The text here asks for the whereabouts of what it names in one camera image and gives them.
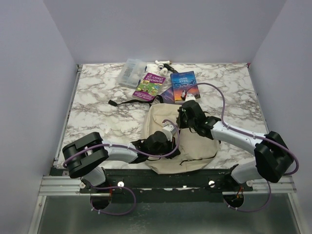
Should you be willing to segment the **Jane Eyre book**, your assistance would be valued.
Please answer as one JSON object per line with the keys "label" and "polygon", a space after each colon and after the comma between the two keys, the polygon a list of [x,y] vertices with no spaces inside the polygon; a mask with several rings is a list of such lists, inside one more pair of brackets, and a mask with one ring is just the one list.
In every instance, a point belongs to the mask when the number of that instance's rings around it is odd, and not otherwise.
{"label": "Jane Eyre book", "polygon": [[200,98],[194,71],[170,74],[174,101],[183,103],[187,94],[192,94],[196,99]]}

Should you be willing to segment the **beige canvas student backpack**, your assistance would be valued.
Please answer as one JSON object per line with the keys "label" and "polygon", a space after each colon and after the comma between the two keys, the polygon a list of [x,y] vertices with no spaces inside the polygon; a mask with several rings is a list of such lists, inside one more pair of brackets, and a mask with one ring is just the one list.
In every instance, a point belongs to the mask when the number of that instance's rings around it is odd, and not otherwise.
{"label": "beige canvas student backpack", "polygon": [[[179,105],[159,103],[150,107],[145,116],[141,136],[147,138],[155,131],[162,130],[163,120],[176,122]],[[149,158],[145,164],[157,174],[178,174],[203,169],[217,155],[220,143],[217,140],[201,137],[189,129],[180,131],[180,154],[172,159]]]}

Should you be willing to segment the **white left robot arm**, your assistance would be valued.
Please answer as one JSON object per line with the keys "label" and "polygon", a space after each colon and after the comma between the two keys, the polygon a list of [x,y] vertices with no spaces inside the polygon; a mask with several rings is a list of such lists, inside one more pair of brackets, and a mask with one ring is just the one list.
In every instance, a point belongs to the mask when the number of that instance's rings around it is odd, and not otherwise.
{"label": "white left robot arm", "polygon": [[180,154],[180,135],[167,138],[162,131],[156,131],[147,139],[139,139],[128,144],[104,141],[98,132],[92,132],[63,147],[63,166],[70,178],[82,177],[92,188],[104,192],[108,187],[106,173],[100,164],[104,161],[121,161],[139,164],[153,157],[173,158]]}

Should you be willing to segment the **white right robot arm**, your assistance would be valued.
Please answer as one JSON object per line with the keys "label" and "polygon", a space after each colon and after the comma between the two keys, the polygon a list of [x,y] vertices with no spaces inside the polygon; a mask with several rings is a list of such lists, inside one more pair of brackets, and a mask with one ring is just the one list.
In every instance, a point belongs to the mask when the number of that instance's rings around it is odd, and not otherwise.
{"label": "white right robot arm", "polygon": [[265,179],[277,183],[286,175],[294,162],[282,137],[276,132],[257,135],[243,129],[236,129],[222,122],[220,118],[205,115],[200,105],[189,100],[178,109],[177,125],[180,129],[193,129],[199,136],[224,141],[243,149],[255,157],[254,161],[233,166],[224,185],[235,191],[249,180]]}

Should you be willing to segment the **dark purple galaxy book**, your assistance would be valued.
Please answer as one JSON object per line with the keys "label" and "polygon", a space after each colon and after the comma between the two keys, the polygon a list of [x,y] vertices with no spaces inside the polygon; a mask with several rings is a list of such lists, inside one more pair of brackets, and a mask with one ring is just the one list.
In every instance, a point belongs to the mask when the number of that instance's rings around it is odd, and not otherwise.
{"label": "dark purple galaxy book", "polygon": [[173,93],[172,87],[165,90],[163,93],[160,94],[160,96],[162,97],[164,103],[167,103],[167,104],[174,104],[175,103],[174,93]]}

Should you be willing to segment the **purple treehouse book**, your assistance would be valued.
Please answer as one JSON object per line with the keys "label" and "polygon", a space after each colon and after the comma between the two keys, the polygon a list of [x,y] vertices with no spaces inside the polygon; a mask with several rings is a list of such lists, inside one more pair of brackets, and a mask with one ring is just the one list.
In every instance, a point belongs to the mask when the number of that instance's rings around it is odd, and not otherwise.
{"label": "purple treehouse book", "polygon": [[156,97],[165,80],[165,77],[147,73],[132,96],[143,101],[150,101]]}

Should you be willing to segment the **white pipe fitting toy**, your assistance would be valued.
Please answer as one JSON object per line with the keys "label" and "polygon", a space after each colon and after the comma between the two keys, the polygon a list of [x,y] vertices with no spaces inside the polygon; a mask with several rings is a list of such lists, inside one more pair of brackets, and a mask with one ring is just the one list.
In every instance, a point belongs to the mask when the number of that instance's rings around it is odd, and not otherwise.
{"label": "white pipe fitting toy", "polygon": [[170,67],[171,67],[172,62],[170,60],[167,60],[167,61],[155,60],[155,64],[157,65],[159,74],[161,76],[166,76],[171,69]]}

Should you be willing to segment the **clear plastic organizer box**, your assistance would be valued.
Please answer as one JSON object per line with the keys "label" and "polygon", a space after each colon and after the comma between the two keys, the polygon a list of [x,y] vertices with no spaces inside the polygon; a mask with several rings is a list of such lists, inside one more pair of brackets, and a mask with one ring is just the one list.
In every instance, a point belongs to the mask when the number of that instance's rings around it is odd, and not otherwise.
{"label": "clear plastic organizer box", "polygon": [[139,59],[127,59],[117,77],[120,85],[136,88],[147,69],[147,63]]}

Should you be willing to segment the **aluminium rail frame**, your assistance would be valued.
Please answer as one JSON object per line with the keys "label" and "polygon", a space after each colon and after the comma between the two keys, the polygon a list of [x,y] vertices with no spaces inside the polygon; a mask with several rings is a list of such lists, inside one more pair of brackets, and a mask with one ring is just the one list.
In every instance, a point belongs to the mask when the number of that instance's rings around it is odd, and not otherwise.
{"label": "aluminium rail frame", "polygon": [[76,196],[90,195],[80,192],[79,178],[71,179],[68,176],[44,176],[39,187],[39,196]]}

